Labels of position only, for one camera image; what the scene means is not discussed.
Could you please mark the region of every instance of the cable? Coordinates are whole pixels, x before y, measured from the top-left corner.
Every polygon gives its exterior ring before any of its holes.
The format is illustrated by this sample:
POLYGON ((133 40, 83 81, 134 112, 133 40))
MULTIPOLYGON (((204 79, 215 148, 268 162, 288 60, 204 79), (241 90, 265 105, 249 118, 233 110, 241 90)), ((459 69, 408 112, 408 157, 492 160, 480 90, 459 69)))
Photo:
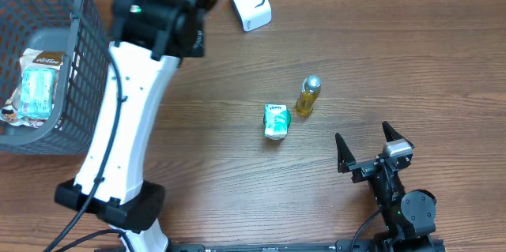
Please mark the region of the cable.
POLYGON ((375 219, 375 217, 377 217, 383 210, 382 209, 378 209, 375 213, 373 213, 363 224, 360 228, 358 228, 357 230, 357 233, 355 233, 355 236, 353 237, 353 240, 351 242, 351 246, 349 247, 349 252, 353 252, 353 247, 355 246, 355 242, 357 241, 358 239, 358 236, 360 236, 360 234, 362 233, 362 231, 364 230, 364 228, 366 226, 368 226, 368 224, 375 219))
POLYGON ((116 233, 118 235, 118 237, 123 238, 123 240, 125 240, 125 244, 126 244, 126 247, 128 248, 128 250, 130 252, 134 252, 134 248, 132 247, 132 243, 128 239, 127 234, 124 231, 121 231, 119 229, 104 229, 102 231, 94 232, 90 235, 87 235, 85 237, 81 237, 80 239, 77 239, 77 240, 65 245, 64 247, 56 250, 55 252, 67 251, 68 249, 73 248, 73 247, 83 243, 84 241, 88 241, 90 239, 94 239, 97 236, 106 235, 106 234, 110 234, 110 233, 116 233))
POLYGON ((383 173, 385 174, 385 179, 387 180, 387 191, 392 191, 394 186, 392 185, 392 180, 388 178, 387 166, 384 162, 381 162, 381 168, 383 169, 383 173))
POLYGON ((118 124, 119 124, 119 116, 121 115, 121 103, 123 101, 123 90, 121 85, 121 79, 119 76, 119 68, 116 64, 115 60, 112 58, 111 54, 109 53, 109 50, 100 42, 102 42, 101 39, 99 39, 93 30, 93 27, 89 25, 88 21, 83 16, 82 12, 76 8, 72 0, 65 0, 66 4, 68 6, 72 6, 72 11, 74 13, 74 16, 81 20, 81 24, 83 28, 88 32, 88 34, 94 39, 96 42, 98 42, 98 47, 103 52, 103 54, 106 56, 107 60, 111 62, 112 69, 114 70, 115 76, 116 76, 116 85, 118 88, 118 97, 117 97, 117 104, 116 104, 116 113, 114 117, 114 123, 112 125, 111 129, 111 136, 109 137, 108 146, 105 149, 104 158, 102 159, 102 163, 100 164, 100 168, 98 173, 96 174, 96 178, 93 183, 93 187, 91 191, 89 192, 88 197, 86 198, 85 203, 79 210, 79 212, 76 213, 74 218, 67 224, 67 226, 60 232, 60 234, 47 246, 47 248, 43 252, 50 252, 55 248, 62 240, 65 238, 65 236, 69 233, 69 231, 76 225, 76 223, 81 219, 81 216, 85 214, 86 209, 88 208, 89 204, 92 202, 96 191, 98 190, 98 186, 104 181, 103 175, 105 171, 105 166, 107 165, 107 162, 109 160, 109 154, 111 153, 112 144, 114 142, 116 131, 118 130, 118 124))

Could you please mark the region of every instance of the white box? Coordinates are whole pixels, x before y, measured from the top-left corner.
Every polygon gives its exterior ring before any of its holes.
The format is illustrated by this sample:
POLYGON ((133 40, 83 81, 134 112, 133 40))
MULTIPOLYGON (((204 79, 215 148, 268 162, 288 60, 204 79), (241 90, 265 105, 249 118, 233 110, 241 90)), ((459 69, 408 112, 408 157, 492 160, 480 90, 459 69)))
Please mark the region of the white box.
POLYGON ((231 0, 245 32, 262 27, 272 20, 269 0, 231 0))

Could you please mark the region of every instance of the bottle cap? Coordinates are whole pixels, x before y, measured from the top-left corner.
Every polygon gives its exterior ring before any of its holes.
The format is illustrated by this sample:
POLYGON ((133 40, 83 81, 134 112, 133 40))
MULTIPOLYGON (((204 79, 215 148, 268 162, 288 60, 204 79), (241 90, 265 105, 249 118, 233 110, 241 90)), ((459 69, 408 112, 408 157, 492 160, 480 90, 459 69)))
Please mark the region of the bottle cap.
POLYGON ((306 80, 306 85, 305 86, 306 86, 306 88, 309 91, 316 92, 316 91, 318 91, 318 90, 321 89, 321 87, 322 87, 322 80, 318 76, 316 76, 316 75, 311 75, 306 80))

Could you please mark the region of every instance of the yellow liquid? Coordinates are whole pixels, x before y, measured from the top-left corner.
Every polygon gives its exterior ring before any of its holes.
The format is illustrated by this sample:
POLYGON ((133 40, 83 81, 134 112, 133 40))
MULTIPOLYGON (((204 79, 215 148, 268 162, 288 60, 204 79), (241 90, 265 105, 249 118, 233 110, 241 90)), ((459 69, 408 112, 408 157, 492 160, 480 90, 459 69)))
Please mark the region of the yellow liquid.
POLYGON ((301 92, 300 97, 295 105, 295 111, 298 115, 308 117, 313 112, 316 98, 318 98, 319 91, 309 92, 308 90, 301 92))

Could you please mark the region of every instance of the small bottle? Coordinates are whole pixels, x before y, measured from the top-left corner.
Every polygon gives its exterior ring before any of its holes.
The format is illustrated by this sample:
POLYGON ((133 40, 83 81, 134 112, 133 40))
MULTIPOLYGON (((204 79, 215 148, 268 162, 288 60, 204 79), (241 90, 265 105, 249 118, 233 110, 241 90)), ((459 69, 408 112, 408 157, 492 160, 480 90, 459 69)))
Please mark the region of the small bottle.
POLYGON ((300 92, 299 99, 295 106, 297 114, 308 117, 313 112, 316 98, 322 89, 322 81, 316 75, 304 79, 302 83, 302 91, 300 92))

